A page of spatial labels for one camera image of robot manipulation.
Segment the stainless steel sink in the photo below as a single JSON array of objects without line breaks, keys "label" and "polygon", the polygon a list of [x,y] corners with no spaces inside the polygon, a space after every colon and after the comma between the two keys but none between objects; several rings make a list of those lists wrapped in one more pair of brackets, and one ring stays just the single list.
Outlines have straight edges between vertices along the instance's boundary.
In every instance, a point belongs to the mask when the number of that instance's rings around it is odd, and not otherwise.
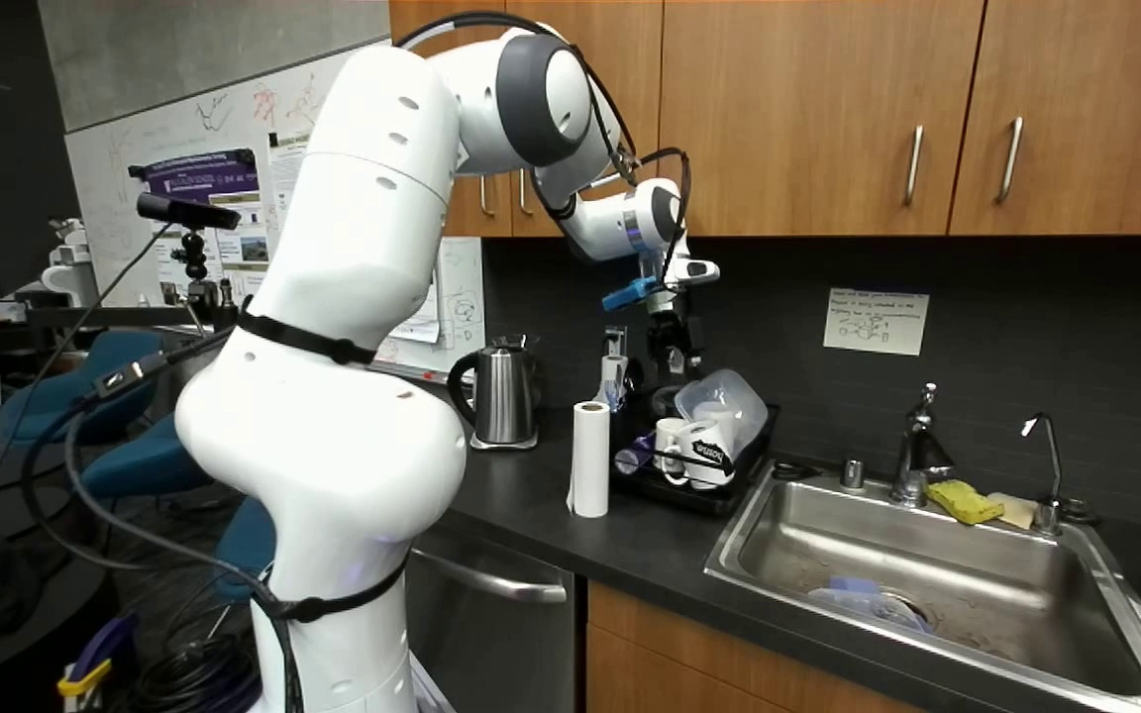
[{"label": "stainless steel sink", "polygon": [[1093,709],[1141,709],[1141,602],[1089,527],[959,527],[876,479],[761,479],[705,574]]}]

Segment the black countertop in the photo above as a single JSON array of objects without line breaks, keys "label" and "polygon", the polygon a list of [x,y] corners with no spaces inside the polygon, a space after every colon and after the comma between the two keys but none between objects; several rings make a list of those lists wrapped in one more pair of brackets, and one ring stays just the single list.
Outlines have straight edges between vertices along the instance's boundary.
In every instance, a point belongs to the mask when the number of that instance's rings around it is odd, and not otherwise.
[{"label": "black countertop", "polygon": [[[618,487],[610,491],[606,519],[574,519],[567,515],[567,483],[571,416],[543,424],[535,452],[471,452],[444,523],[923,709],[1078,709],[1018,681],[701,574],[725,519],[677,511]],[[1121,562],[1141,562],[1137,527],[1105,523],[1101,535]]]}]

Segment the kettle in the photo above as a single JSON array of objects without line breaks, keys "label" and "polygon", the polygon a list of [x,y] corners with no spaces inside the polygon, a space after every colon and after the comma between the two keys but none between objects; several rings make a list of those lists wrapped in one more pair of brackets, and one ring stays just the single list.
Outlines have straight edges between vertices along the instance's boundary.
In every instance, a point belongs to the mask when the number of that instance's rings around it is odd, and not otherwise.
[{"label": "kettle", "polygon": [[448,372],[448,396],[471,424],[475,452],[535,448],[535,396],[527,337],[495,341],[467,353]]}]

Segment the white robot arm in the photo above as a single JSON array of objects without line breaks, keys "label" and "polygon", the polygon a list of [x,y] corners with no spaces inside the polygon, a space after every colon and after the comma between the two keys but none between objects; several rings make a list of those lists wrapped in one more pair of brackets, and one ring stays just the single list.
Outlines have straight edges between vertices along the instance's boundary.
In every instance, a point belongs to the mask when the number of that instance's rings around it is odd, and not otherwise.
[{"label": "white robot arm", "polygon": [[[174,412],[186,452],[269,507],[269,590],[341,602],[289,622],[305,709],[412,713],[400,566],[448,511],[467,440],[440,396],[364,364],[428,293],[452,178],[535,170],[586,257],[685,265],[674,182],[622,174],[622,194],[578,198],[626,170],[618,139],[602,87],[543,24],[432,59],[364,48],[337,75],[269,273]],[[261,614],[258,665],[261,709],[293,701]]]}]

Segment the faucet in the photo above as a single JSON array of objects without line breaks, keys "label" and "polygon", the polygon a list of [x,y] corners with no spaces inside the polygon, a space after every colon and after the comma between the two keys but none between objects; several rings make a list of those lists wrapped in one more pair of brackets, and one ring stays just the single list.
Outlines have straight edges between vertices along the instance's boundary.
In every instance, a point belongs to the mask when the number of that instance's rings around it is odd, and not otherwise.
[{"label": "faucet", "polygon": [[1018,428],[1018,436],[1026,440],[1034,428],[1042,424],[1046,432],[1046,452],[1050,452],[1050,495],[1038,511],[1038,531],[1058,535],[1058,507],[1062,507],[1062,463],[1058,463],[1058,440],[1054,440],[1054,420],[1046,412],[1030,412]]},{"label": "faucet", "polygon": [[919,404],[907,412],[907,432],[895,459],[895,503],[923,503],[927,479],[947,475],[955,463],[935,440],[935,380],[923,384]]}]

